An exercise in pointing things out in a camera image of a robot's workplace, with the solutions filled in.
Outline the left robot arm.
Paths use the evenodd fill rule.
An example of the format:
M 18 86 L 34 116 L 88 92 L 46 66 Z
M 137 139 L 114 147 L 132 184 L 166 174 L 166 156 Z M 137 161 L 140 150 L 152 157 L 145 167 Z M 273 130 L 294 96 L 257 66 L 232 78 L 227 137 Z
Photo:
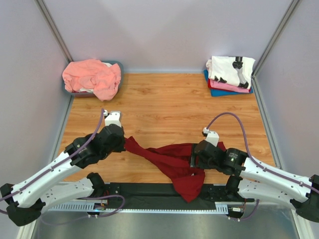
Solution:
M 30 178 L 1 186 L 1 195 L 8 204 L 7 216 L 21 227 L 37 220 L 48 209 L 73 199 L 106 199 L 106 186 L 98 173 L 90 173 L 74 183 L 62 186 L 59 183 L 113 152 L 124 151 L 124 144 L 124 129 L 116 124 L 76 138 L 53 162 Z

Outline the dark red t-shirt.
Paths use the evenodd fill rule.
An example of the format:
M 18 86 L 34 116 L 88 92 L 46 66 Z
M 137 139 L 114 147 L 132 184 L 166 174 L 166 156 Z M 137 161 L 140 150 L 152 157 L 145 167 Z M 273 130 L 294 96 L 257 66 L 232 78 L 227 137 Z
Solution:
M 171 144 L 143 148 L 131 136 L 125 139 L 126 151 L 141 156 L 155 165 L 172 182 L 175 191 L 188 203 L 197 198 L 204 184 L 205 172 L 189 165 L 195 144 Z

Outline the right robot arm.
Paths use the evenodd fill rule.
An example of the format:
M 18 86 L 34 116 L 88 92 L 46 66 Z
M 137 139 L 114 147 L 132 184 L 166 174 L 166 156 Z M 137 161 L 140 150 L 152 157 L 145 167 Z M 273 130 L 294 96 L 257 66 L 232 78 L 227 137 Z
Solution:
M 286 206 L 298 216 L 319 221 L 319 177 L 301 176 L 270 166 L 235 148 L 222 150 L 203 140 L 192 148 L 190 165 L 229 176 L 225 197 L 261 200 Z

